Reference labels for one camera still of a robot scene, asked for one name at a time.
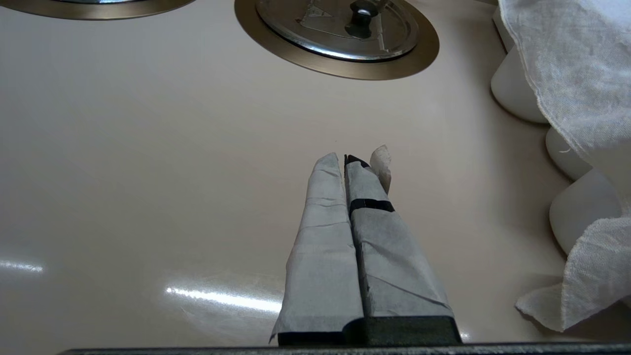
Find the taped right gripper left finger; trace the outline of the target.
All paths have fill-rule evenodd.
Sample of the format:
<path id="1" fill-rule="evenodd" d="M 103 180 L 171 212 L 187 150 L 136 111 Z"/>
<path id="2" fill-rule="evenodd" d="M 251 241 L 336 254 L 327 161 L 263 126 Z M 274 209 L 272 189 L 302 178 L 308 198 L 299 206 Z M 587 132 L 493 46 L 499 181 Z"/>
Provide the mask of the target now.
<path id="1" fill-rule="evenodd" d="M 308 180 L 271 337 L 280 346 L 345 345 L 349 324 L 363 317 L 340 162 L 329 153 L 318 159 Z"/>

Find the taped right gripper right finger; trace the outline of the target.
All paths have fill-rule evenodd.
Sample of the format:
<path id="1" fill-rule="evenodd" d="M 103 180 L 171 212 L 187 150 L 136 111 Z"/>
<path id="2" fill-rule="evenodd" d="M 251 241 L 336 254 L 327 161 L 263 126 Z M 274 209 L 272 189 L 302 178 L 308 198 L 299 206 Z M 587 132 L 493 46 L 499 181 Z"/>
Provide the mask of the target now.
<path id="1" fill-rule="evenodd" d="M 446 291 L 388 197 L 390 163 L 385 145 L 367 162 L 345 156 L 364 312 L 354 326 L 361 328 L 361 341 L 367 346 L 460 345 Z"/>

